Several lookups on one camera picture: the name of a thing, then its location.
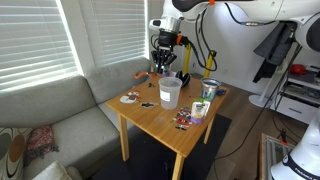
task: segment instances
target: window blinds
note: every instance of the window blinds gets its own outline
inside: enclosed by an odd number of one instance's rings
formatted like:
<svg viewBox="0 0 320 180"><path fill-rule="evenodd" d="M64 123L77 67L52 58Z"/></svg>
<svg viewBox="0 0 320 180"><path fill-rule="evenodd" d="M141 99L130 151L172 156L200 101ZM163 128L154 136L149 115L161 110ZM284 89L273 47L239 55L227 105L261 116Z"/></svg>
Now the window blinds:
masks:
<svg viewBox="0 0 320 180"><path fill-rule="evenodd" d="M144 0L79 0L96 66L146 54Z"/></svg>
<svg viewBox="0 0 320 180"><path fill-rule="evenodd" d="M55 0L1 0L0 93L77 74Z"/></svg>

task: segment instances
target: can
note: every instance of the can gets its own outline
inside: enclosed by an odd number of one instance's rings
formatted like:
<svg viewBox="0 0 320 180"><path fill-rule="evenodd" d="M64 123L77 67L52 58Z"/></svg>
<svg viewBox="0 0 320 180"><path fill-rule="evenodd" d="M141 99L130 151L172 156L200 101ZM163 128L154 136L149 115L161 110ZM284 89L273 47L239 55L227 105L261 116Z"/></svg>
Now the can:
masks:
<svg viewBox="0 0 320 180"><path fill-rule="evenodd" d="M202 78L201 97L205 100L212 101L216 95L221 82L213 78Z"/></svg>

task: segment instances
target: dark rug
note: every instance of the dark rug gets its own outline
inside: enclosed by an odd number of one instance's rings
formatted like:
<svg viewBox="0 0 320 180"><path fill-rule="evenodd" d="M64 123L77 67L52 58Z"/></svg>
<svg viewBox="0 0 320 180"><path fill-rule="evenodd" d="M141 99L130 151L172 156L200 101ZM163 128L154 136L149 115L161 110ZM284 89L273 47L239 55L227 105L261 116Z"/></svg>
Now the dark rug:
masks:
<svg viewBox="0 0 320 180"><path fill-rule="evenodd" d="M230 119L216 115L208 143L203 143L204 133L185 159L181 179L206 179L230 123ZM130 158L128 161L124 162L121 153L119 153L111 163L92 176L92 179L171 179L176 153L146 133L139 134L129 143L129 147Z"/></svg>

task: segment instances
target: white wall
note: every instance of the white wall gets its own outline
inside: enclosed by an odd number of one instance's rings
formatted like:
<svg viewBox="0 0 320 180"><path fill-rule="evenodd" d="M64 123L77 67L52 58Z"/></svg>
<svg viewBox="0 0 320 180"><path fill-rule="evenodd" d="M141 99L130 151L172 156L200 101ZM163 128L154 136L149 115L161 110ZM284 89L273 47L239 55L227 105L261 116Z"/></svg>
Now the white wall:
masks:
<svg viewBox="0 0 320 180"><path fill-rule="evenodd" d="M149 2L150 5L154 5L150 11L150 17L160 18L163 0L153 0ZM236 19L239 21L248 20L240 8L232 4L230 4L230 7ZM224 4L216 3L215 6L210 6L204 19L204 33L209 46L217 51L216 60L218 62L218 70L211 72L210 77L235 87L261 94L270 79L262 78L258 83L252 81L264 60L264 58L256 55L253 50L276 25L277 23L262 27L241 26L232 20ZM180 29L183 35L188 36L194 44L197 44L193 23L183 22ZM289 52L287 59L291 58L292 52L292 50ZM172 69L182 70L184 48L176 47L175 54L178 55L178 60L173 63ZM198 66L194 55L191 56L190 61L189 72L203 74L204 70ZM312 63L320 66L320 53L303 49L295 63ZM270 86L267 94L271 93L270 91L277 82L278 76L279 75L276 75L274 78L274 82Z"/></svg>

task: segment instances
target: plastic cup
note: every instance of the plastic cup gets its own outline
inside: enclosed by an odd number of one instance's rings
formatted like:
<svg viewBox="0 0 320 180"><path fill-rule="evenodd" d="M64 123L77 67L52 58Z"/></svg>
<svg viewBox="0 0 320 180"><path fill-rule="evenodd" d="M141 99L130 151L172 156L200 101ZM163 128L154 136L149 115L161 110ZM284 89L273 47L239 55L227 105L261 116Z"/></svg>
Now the plastic cup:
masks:
<svg viewBox="0 0 320 180"><path fill-rule="evenodd" d="M164 109L177 107L182 81L176 77L163 77L159 80L161 106Z"/></svg>
<svg viewBox="0 0 320 180"><path fill-rule="evenodd" d="M201 79L202 82L202 91L201 97L205 100L212 101L216 95L221 82L213 79L213 78L203 78Z"/></svg>

